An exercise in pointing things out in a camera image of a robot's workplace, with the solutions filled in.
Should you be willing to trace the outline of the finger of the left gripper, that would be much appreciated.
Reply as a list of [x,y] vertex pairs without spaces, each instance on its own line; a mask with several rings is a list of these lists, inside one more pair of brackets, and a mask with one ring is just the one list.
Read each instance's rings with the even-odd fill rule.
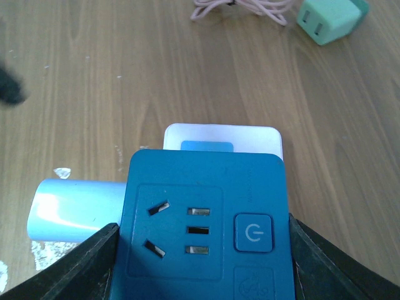
[[23,82],[19,80],[5,65],[1,62],[1,102],[8,105],[19,105],[26,99]]

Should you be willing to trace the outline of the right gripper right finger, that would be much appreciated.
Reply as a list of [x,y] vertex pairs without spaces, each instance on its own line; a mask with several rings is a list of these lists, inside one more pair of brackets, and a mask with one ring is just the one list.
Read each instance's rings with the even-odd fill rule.
[[296,299],[399,299],[399,286],[289,216]]

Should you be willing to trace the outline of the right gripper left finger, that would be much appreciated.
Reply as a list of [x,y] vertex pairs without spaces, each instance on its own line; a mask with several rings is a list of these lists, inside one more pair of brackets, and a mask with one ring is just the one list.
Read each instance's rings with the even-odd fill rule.
[[110,223],[1,299],[109,299],[119,226]]

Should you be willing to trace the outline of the light blue plug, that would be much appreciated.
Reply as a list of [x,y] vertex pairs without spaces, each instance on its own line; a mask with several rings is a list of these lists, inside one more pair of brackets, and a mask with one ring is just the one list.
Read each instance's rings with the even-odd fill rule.
[[32,200],[27,235],[35,241],[81,243],[121,222],[125,182],[45,179]]

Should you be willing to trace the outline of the blue cube socket adapter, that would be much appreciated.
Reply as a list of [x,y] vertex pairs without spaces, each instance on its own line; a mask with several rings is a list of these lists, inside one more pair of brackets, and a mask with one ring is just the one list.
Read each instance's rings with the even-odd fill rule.
[[283,160],[136,152],[110,297],[294,299]]

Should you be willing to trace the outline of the white power strip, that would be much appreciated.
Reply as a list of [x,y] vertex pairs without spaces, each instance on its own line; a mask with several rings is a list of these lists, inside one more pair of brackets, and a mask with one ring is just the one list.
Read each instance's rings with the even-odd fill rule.
[[164,132],[163,149],[261,153],[283,158],[280,132],[264,126],[174,123]]

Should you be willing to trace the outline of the mint green charger plug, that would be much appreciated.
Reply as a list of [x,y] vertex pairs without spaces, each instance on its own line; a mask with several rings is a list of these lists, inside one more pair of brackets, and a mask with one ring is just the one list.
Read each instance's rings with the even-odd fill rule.
[[308,0],[297,14],[297,24],[323,46],[351,34],[369,12],[365,0]]

